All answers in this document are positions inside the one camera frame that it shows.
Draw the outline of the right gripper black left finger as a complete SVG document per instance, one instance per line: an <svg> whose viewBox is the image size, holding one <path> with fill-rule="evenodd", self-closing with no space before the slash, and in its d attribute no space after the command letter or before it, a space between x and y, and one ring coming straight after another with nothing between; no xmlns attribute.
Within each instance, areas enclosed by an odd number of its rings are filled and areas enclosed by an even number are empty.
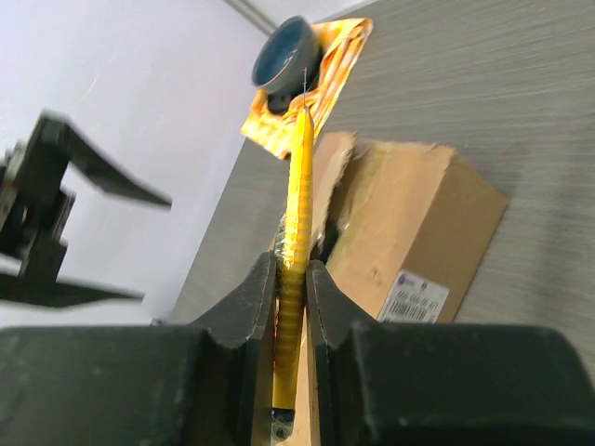
<svg viewBox="0 0 595 446"><path fill-rule="evenodd" d="M186 325L1 333L5 445L267 445L276 259Z"/></svg>

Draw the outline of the yellow utility knife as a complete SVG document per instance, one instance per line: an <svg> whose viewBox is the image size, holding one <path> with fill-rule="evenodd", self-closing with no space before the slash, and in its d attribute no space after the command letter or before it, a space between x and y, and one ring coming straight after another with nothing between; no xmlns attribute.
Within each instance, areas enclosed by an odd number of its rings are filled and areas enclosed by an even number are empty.
<svg viewBox="0 0 595 446"><path fill-rule="evenodd" d="M275 443L291 435L295 415L304 282L311 252L313 138L311 112L304 107L297 114L291 137L283 248L277 261L280 281L271 423L271 437Z"/></svg>

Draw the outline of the brown cardboard express box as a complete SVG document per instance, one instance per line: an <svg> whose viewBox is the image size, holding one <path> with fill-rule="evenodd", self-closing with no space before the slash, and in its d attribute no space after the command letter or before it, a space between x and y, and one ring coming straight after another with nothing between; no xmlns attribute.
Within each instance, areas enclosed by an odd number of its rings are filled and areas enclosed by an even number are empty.
<svg viewBox="0 0 595 446"><path fill-rule="evenodd" d="M450 322L508 206L455 149L325 135L311 241L338 288L379 321Z"/></svg>

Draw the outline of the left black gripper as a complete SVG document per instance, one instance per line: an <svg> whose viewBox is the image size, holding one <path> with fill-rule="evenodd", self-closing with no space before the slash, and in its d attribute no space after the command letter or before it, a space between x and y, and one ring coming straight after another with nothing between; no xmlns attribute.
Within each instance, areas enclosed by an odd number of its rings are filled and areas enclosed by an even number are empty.
<svg viewBox="0 0 595 446"><path fill-rule="evenodd" d="M47 308L141 301L141 293L127 290L28 279L55 279L65 257L61 235L74 203L74 194L61 189L68 164L111 195L165 208L171 198L130 176L65 117L43 111L30 141L49 154L20 140L1 163L1 254L20 262L18 276L1 274L1 300Z"/></svg>

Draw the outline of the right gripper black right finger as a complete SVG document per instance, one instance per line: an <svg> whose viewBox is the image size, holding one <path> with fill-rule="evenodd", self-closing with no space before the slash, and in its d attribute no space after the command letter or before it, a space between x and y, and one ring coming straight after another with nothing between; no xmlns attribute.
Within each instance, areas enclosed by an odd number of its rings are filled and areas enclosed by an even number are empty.
<svg viewBox="0 0 595 446"><path fill-rule="evenodd" d="M594 389L538 326L376 321L306 273L315 445L590 445Z"/></svg>

